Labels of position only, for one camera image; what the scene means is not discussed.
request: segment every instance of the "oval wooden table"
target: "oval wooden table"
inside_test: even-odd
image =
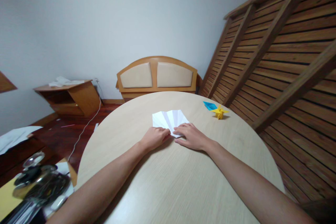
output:
[[[203,101],[184,92],[137,97],[109,114],[91,136],[78,172],[78,186],[117,158],[152,126],[152,114],[181,109],[186,118],[284,192],[277,166],[255,131],[229,110],[217,120]],[[202,152],[174,141],[136,167],[103,215],[105,223],[259,223],[221,171]]]

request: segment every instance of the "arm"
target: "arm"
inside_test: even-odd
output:
[[[182,124],[174,129],[174,134],[186,137],[186,141],[176,139],[176,143],[207,152],[260,223],[315,223],[268,180],[206,137],[193,124]]]
[[[142,157],[160,146],[169,135],[169,129],[149,128],[139,142],[72,194],[48,220],[48,224],[93,223],[111,203]]]

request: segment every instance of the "paper fan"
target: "paper fan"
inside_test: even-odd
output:
[[[152,116],[153,127],[168,128],[170,134],[176,138],[180,137],[180,135],[173,134],[174,127],[177,127],[182,123],[189,123],[181,110],[170,110],[168,112],[160,111]]]

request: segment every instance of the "dark wooden floor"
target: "dark wooden floor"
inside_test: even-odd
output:
[[[119,106],[120,105],[116,104],[108,104],[101,107],[97,116],[86,127],[70,159],[70,164],[76,172],[78,172],[82,154],[84,152],[87,142],[89,141],[93,133],[96,123],[101,123],[105,119],[105,117],[107,117],[113,110],[115,110]],[[93,116],[94,114],[89,118],[60,117],[60,120],[57,121],[55,119],[45,125],[42,129],[35,131],[34,135],[37,139],[50,147],[58,155],[68,159],[75,142],[78,140],[80,133]],[[62,126],[72,124],[74,125],[62,128]]]

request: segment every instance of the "person's left hand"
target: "person's left hand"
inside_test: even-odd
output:
[[[150,127],[140,143],[144,146],[146,151],[154,150],[164,143],[170,136],[170,130],[164,128]]]

